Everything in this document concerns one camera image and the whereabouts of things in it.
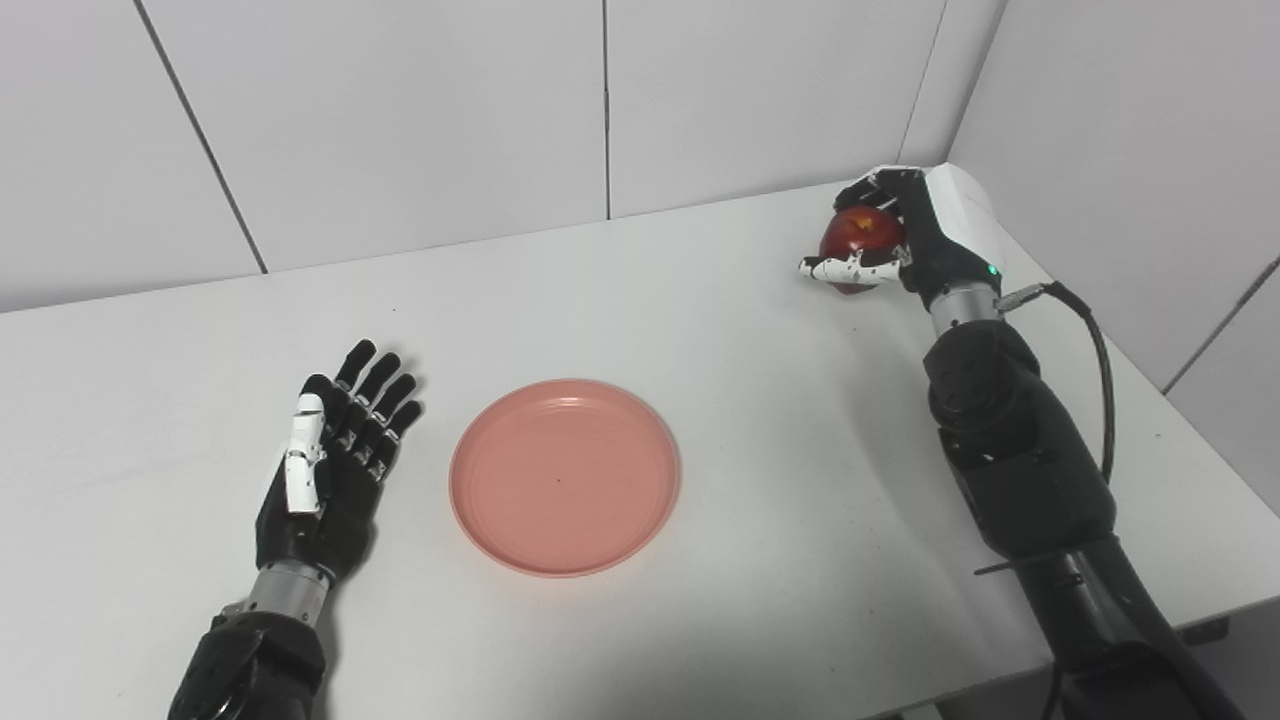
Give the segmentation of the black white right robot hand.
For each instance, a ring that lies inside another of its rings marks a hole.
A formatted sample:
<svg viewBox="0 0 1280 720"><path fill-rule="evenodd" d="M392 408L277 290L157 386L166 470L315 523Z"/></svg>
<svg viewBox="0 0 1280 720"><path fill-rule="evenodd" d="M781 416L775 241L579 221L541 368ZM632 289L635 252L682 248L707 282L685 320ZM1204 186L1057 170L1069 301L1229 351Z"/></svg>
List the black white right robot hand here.
<svg viewBox="0 0 1280 720"><path fill-rule="evenodd" d="M818 254L797 264L803 275L842 293L900 283L924 305L965 284L1000 292L1007 233L960 167L874 167L832 208Z"/></svg>

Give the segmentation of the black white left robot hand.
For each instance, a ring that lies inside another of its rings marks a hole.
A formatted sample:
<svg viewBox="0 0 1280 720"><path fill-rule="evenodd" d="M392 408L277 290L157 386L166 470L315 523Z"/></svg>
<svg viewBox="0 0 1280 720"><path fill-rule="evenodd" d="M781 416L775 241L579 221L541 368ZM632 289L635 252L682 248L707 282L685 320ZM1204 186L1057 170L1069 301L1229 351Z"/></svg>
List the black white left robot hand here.
<svg viewBox="0 0 1280 720"><path fill-rule="evenodd" d="M361 340L334 377L302 386L291 441L255 523L257 569L301 562L333 583L365 560L384 482L420 418L416 378Z"/></svg>

